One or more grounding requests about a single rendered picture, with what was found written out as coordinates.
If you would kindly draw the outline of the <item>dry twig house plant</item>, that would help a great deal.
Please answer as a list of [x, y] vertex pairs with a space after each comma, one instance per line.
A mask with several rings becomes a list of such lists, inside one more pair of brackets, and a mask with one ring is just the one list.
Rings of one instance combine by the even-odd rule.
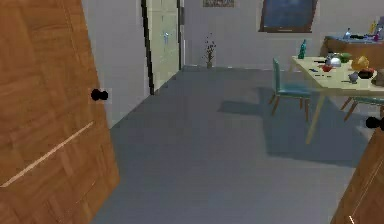
[[210, 33], [205, 40], [205, 52], [203, 58], [205, 59], [206, 66], [211, 68], [213, 65], [214, 51], [216, 48], [216, 43], [212, 39], [213, 34]]

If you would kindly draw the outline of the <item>pale cream room door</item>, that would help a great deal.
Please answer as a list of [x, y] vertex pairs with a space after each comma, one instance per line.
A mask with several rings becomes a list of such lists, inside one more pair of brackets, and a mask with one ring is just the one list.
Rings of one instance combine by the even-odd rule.
[[178, 0], [147, 0], [154, 89], [179, 71]]

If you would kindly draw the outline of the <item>teal chair with wooden legs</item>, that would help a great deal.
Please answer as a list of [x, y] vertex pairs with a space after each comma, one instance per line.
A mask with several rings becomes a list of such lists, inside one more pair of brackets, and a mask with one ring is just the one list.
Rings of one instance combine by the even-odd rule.
[[305, 120], [309, 121], [309, 105], [311, 98], [311, 91], [308, 87], [287, 83], [284, 84], [281, 80], [280, 64], [276, 58], [273, 58], [273, 94], [269, 100], [273, 104], [271, 115], [274, 115], [280, 102], [280, 98], [294, 98], [299, 100], [299, 108], [305, 110]]
[[369, 104], [369, 105], [376, 105], [380, 107], [380, 113], [384, 114], [384, 98], [377, 98], [377, 97], [349, 97], [344, 104], [341, 106], [341, 110], [344, 110], [345, 107], [352, 102], [352, 105], [347, 112], [346, 116], [344, 117], [344, 121], [347, 121], [351, 114], [353, 113], [354, 109], [358, 104]]

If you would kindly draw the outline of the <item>teal green bottle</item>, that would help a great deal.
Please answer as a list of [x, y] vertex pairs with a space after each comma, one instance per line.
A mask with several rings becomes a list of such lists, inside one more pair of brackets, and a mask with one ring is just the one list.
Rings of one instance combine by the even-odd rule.
[[298, 54], [298, 59], [304, 59], [305, 58], [306, 45], [307, 45], [307, 41], [306, 41], [306, 39], [304, 39], [302, 44], [301, 44], [301, 46], [300, 46], [300, 50], [299, 50], [299, 54]]

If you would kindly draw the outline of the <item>pale yellow dining table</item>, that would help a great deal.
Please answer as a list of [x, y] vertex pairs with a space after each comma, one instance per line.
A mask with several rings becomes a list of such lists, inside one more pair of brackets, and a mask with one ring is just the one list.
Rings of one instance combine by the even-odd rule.
[[347, 81], [348, 75], [353, 72], [351, 63], [345, 63], [329, 72], [324, 72], [316, 60], [320, 61], [321, 57], [298, 59], [296, 56], [292, 56], [289, 67], [290, 72], [295, 68], [301, 71], [311, 87], [319, 92], [316, 109], [306, 136], [307, 144], [311, 142], [315, 133], [321, 109], [327, 96], [384, 97], [384, 87], [374, 86], [370, 79], [358, 80], [356, 84]]

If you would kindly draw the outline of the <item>brown wooden room door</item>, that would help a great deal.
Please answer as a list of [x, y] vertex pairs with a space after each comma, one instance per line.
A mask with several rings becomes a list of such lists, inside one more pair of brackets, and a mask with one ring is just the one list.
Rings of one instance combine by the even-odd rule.
[[0, 224], [90, 224], [119, 183], [82, 0], [0, 0]]
[[384, 131], [377, 128], [330, 224], [384, 224]]

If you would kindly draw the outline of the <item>silver kettle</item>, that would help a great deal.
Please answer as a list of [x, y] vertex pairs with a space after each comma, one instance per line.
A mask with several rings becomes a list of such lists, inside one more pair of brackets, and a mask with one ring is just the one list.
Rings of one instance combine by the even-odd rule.
[[325, 60], [326, 65], [330, 65], [333, 67], [340, 67], [341, 60], [338, 58], [338, 55], [335, 53], [328, 53]]

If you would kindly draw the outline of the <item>yellow bread loaf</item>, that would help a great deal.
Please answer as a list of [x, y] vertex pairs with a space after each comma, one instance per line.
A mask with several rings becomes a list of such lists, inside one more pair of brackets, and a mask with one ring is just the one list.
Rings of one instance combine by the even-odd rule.
[[354, 71], [361, 71], [369, 67], [369, 60], [365, 56], [359, 56], [352, 60], [351, 68]]

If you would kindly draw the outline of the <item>brown wooden counter cupboard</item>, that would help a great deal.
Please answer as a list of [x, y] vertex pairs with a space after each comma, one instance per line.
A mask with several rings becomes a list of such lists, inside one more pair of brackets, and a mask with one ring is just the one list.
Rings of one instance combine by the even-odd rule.
[[349, 53], [352, 59], [365, 56], [371, 68], [384, 69], [384, 41], [350, 42], [346, 39], [326, 36], [320, 49], [320, 55], [325, 57], [329, 52]]

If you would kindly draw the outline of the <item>black pan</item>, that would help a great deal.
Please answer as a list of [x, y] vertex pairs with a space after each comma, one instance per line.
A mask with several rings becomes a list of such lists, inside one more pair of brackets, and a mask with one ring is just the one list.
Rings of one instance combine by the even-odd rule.
[[366, 68], [362, 69], [361, 71], [358, 72], [358, 76], [361, 79], [370, 79], [374, 74], [374, 69], [372, 68]]

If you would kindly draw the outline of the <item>brown lumpy object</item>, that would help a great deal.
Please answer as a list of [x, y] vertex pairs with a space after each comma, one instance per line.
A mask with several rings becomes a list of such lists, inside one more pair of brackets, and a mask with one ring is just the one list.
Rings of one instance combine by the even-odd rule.
[[379, 69], [377, 75], [371, 80], [375, 86], [384, 87], [384, 69]]

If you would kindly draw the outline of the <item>small framed wall picture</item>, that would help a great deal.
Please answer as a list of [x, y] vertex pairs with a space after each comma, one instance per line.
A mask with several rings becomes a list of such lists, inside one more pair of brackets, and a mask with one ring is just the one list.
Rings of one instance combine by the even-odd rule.
[[203, 0], [203, 7], [235, 7], [235, 0]]

